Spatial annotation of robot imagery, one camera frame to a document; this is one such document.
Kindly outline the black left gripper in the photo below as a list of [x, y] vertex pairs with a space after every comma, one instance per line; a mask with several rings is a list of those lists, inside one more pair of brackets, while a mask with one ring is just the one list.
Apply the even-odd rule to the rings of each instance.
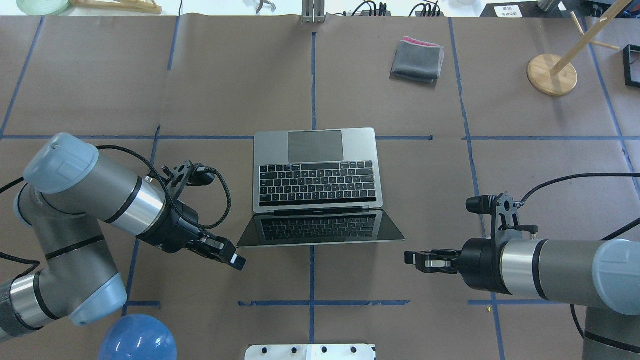
[[187, 249], [204, 258], [222, 264], [230, 264], [242, 271], [247, 260], [236, 254], [236, 248], [228, 239], [187, 223], [169, 204], [153, 225], [140, 234], [140, 240], [165, 253], [174, 254]]

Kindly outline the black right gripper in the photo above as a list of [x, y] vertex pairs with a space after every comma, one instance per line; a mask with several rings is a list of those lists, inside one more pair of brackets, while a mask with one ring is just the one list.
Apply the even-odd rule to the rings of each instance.
[[493, 239], [469, 239], [461, 250], [405, 251], [404, 263], [422, 267], [428, 274], [460, 274], [465, 284], [474, 290], [505, 292], [499, 271], [498, 249]]

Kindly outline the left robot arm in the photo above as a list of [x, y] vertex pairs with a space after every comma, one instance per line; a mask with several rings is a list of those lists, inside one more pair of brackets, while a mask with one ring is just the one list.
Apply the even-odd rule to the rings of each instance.
[[1, 341], [23, 337], [59, 319], [76, 326], [110, 316], [128, 301], [100, 223], [169, 254], [187, 249], [241, 271], [246, 259], [228, 239], [210, 233], [179, 200], [185, 187], [208, 186], [219, 171], [200, 163], [143, 178], [69, 134], [53, 136], [30, 161], [14, 213], [34, 230], [46, 268], [1, 285]]

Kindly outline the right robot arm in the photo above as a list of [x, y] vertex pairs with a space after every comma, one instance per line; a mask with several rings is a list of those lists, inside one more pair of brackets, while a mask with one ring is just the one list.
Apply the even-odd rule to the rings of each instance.
[[474, 290], [585, 306], [583, 359], [639, 358], [637, 241], [512, 239], [495, 249], [473, 238], [461, 250], [406, 251], [404, 262], [426, 274], [459, 274]]

